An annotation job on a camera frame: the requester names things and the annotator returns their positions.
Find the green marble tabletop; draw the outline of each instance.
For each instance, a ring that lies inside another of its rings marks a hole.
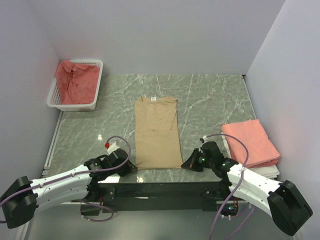
[[[219,74],[118,74],[102,76],[94,111],[63,112],[54,139],[48,176],[75,168],[88,159],[106,153],[105,142],[123,136],[131,145],[135,163],[135,111],[138,97],[173,96],[181,154],[186,161],[203,135],[221,133],[221,125],[255,119],[241,75]],[[221,137],[213,137],[222,151]],[[164,183],[210,182],[220,179],[210,170],[139,170],[125,177],[113,175],[105,182]]]

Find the gray floor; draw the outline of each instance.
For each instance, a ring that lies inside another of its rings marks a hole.
[[[79,205],[48,209],[31,221],[25,240],[207,240],[215,212],[127,211],[107,222],[81,219]],[[219,219],[213,240],[227,237],[246,217]],[[96,218],[107,218],[107,213]],[[232,240],[292,240],[257,209]]]
[[[200,146],[199,138],[220,133],[225,123],[255,119],[241,75],[218,74],[122,74],[102,77],[95,111],[64,112],[55,139],[49,176],[68,171],[84,161],[105,154],[105,141],[125,137],[135,162],[134,102],[138,97],[173,96],[178,99],[178,128],[183,160]],[[223,149],[220,137],[213,138]],[[204,182],[218,181],[203,173],[184,169],[140,170],[126,177],[112,176],[107,182]]]

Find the pink folded cloth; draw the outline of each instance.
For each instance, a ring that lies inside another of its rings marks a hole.
[[[269,140],[258,119],[224,124],[221,129],[224,134],[234,136],[248,148],[247,168],[267,167],[279,162],[278,159],[281,155]],[[246,159],[246,151],[242,145],[231,137],[226,137],[226,141],[230,148],[231,157],[243,164]]]
[[[95,100],[100,68],[63,60],[55,77],[61,104],[91,104]]]

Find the laundry basket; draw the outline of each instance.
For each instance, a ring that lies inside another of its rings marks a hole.
[[[100,73],[99,73],[98,83],[96,85],[94,101],[90,104],[61,104],[60,92],[58,89],[57,79],[56,79],[56,77],[54,77],[46,104],[49,107],[57,108],[57,109],[60,109],[61,111],[93,111],[96,108],[99,86],[100,86],[100,81],[101,81],[102,68],[104,66],[104,63],[100,60],[91,60],[91,59],[89,59],[89,60],[88,59],[70,60],[70,62],[75,63],[75,64],[95,65],[100,68]]]

